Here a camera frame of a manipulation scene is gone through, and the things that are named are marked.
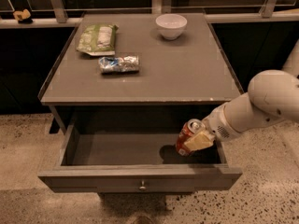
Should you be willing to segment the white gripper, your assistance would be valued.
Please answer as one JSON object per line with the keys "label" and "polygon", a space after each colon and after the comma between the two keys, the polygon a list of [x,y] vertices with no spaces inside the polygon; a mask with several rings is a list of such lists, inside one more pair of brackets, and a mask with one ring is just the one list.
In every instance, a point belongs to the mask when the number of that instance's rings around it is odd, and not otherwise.
{"label": "white gripper", "polygon": [[196,133],[184,142],[184,146],[189,151],[211,147],[215,138],[221,142],[226,142],[236,139],[241,135],[241,133],[234,129],[227,121],[224,113],[225,107],[226,103],[216,107],[203,119],[207,131]]}

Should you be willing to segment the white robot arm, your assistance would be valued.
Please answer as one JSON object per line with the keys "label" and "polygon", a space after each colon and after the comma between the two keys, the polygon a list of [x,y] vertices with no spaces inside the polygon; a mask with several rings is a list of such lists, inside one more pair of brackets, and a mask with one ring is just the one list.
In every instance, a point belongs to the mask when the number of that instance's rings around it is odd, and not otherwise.
{"label": "white robot arm", "polygon": [[246,93],[215,108],[183,146],[194,152],[283,120],[299,121],[299,42],[280,70],[255,75]]}

